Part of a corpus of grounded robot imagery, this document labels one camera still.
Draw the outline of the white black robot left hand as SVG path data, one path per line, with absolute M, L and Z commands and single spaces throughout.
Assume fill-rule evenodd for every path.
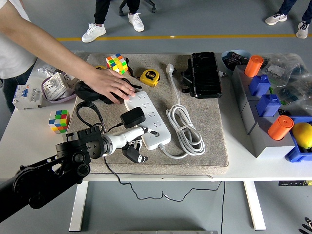
M 159 133 L 147 127 L 132 127 L 119 134 L 105 134 L 107 140 L 106 156 L 111 155 L 116 149 L 122 149 L 123 155 L 134 163 L 143 163 L 148 160 L 148 157 L 142 156 L 139 150 L 130 145 L 130 142 L 137 137 L 151 133 L 158 136 Z

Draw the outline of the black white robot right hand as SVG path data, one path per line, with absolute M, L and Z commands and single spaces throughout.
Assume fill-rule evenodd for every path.
M 305 223 L 302 224 L 302 228 L 299 228 L 298 231 L 301 234 L 311 234 L 312 233 L 312 220 L 308 217 L 305 217 Z

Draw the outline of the person's right hand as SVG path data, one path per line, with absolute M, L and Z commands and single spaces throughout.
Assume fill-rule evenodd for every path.
M 134 88 L 122 80 L 123 76 L 119 73 L 106 69 L 93 69 L 86 78 L 82 79 L 95 92 L 106 96 L 113 103 L 120 104 L 120 101 L 113 94 L 124 100 L 128 100 L 129 96 L 135 95 Z

